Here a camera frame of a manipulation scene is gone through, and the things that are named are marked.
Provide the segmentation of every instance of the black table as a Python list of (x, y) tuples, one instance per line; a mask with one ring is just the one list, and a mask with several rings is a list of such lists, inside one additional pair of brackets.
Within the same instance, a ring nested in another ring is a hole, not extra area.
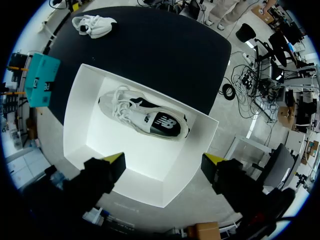
[(48, 54), (61, 60), (49, 109), (62, 124), (82, 63), (209, 114), (230, 57), (231, 44), (225, 38), (193, 19), (148, 7), (107, 7), (77, 15), (84, 14), (114, 18), (118, 28), (91, 39), (72, 26), (73, 15), (59, 31)]

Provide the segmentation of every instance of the person's leg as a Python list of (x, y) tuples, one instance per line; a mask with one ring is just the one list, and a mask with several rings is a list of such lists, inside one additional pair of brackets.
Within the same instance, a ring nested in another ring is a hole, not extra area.
[(235, 23), (241, 16), (249, 12), (252, 8), (258, 5), (258, 0), (256, 4), (248, 3), (248, 1), (241, 0), (239, 1), (231, 12), (225, 15), (220, 24), (223, 26), (227, 26)]
[(212, 23), (220, 22), (226, 12), (239, 1), (240, 0), (220, 0), (209, 12), (208, 20)]

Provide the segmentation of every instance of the new balance sneaker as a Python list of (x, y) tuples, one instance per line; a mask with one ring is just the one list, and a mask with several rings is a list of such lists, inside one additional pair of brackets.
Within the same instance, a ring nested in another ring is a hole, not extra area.
[(168, 140), (187, 137), (186, 116), (172, 108), (147, 101), (144, 94), (120, 86), (99, 98), (101, 111), (110, 119), (125, 124), (137, 132)]
[(211, 26), (214, 23), (212, 21), (210, 21), (209, 19), (207, 19), (207, 20), (205, 20), (204, 24), (207, 26)]
[(92, 39), (100, 38), (112, 30), (112, 23), (117, 23), (111, 17), (97, 16), (75, 16), (72, 25), (80, 35), (89, 35)]
[(221, 23), (218, 24), (217, 29), (219, 29), (220, 31), (225, 30), (225, 26), (223, 26)]

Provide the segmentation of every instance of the sneaker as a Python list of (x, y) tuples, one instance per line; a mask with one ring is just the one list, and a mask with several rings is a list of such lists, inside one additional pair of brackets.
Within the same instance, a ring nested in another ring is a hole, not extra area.
[(99, 98), (98, 105), (107, 117), (141, 134), (178, 141), (189, 133), (183, 113), (153, 104), (141, 92), (130, 91), (127, 86), (107, 92)]
[(207, 25), (207, 26), (211, 26), (212, 24), (214, 24), (212, 21), (210, 21), (210, 20), (205, 20), (205, 25)]
[(225, 30), (225, 27), (221, 23), (218, 24), (217, 28), (221, 31)]
[(97, 16), (75, 16), (72, 25), (78, 30), (80, 35), (89, 35), (92, 39), (100, 38), (112, 30), (112, 23), (117, 23), (111, 17)]

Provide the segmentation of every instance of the power strip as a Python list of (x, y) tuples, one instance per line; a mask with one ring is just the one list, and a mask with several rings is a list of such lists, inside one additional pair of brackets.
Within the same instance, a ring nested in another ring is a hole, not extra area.
[(253, 63), (251, 62), (250, 58), (247, 56), (247, 54), (245, 52), (242, 54), (242, 57), (249, 64), (250, 67), (253, 65)]

